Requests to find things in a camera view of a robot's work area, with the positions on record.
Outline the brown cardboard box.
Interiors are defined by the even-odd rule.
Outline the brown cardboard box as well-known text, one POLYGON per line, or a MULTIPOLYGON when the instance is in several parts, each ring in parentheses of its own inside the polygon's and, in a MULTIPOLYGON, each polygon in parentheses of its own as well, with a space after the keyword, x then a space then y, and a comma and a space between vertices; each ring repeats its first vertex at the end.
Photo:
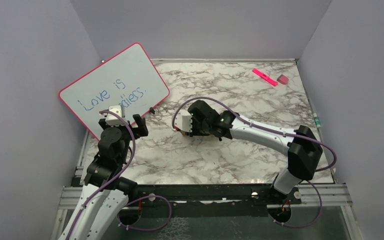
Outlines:
POLYGON ((205 133, 205 132, 202 132, 202 131, 192 131, 192 132, 188 132, 188 131, 184 131, 184 130, 177 130, 177 132, 181 133, 183 136, 187 136, 187 137, 208 137, 208 138, 218 138, 216 137, 215 135, 213 134, 210 134, 210 133, 205 133))

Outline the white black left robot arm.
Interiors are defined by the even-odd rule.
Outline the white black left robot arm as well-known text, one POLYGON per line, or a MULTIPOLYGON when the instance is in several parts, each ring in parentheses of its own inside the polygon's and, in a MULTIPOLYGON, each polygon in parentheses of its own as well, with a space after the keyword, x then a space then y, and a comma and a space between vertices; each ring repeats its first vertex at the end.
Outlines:
POLYGON ((103 110, 101 114, 98 152, 86 170, 79 200, 61 240, 100 240, 119 211, 137 200, 138 184, 121 174, 133 160, 136 140, 149 134, 146 120, 134 114, 133 127, 118 113, 103 110))

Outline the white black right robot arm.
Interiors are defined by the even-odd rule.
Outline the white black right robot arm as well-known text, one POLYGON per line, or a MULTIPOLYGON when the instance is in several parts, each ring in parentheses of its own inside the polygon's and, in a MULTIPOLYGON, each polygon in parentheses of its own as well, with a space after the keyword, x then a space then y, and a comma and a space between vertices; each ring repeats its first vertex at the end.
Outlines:
POLYGON ((249 141, 287 157, 286 168, 277 174, 268 190, 272 202, 282 203, 296 185, 313 179, 323 149, 307 126, 293 129, 252 122, 229 110, 218 113, 203 100, 196 100, 187 111, 191 121, 185 132, 189 136, 249 141))

